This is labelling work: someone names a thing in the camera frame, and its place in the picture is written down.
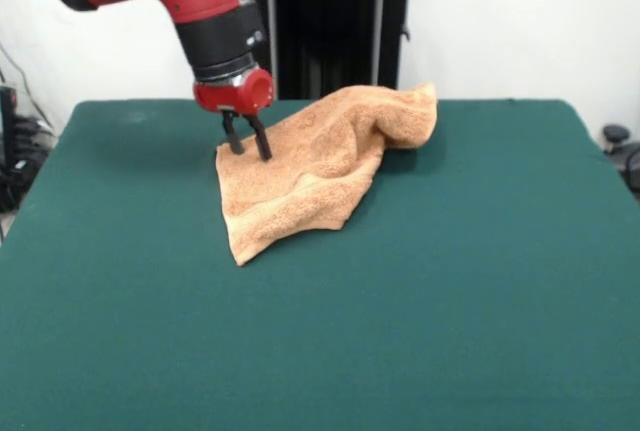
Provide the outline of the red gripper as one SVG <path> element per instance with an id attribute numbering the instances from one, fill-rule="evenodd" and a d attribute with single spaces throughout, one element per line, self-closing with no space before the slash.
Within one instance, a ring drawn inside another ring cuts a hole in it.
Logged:
<path id="1" fill-rule="evenodd" d="M 205 110 L 231 110 L 222 113 L 222 124 L 234 154 L 244 153 L 241 139 L 234 127 L 234 120 L 239 114 L 245 116 L 245 120 L 254 131 L 261 159 L 272 158 L 264 125 L 257 116 L 261 110 L 269 107 L 274 99 L 273 78 L 269 72 L 256 66 L 224 80 L 207 83 L 196 81 L 193 92 L 196 102 Z"/>

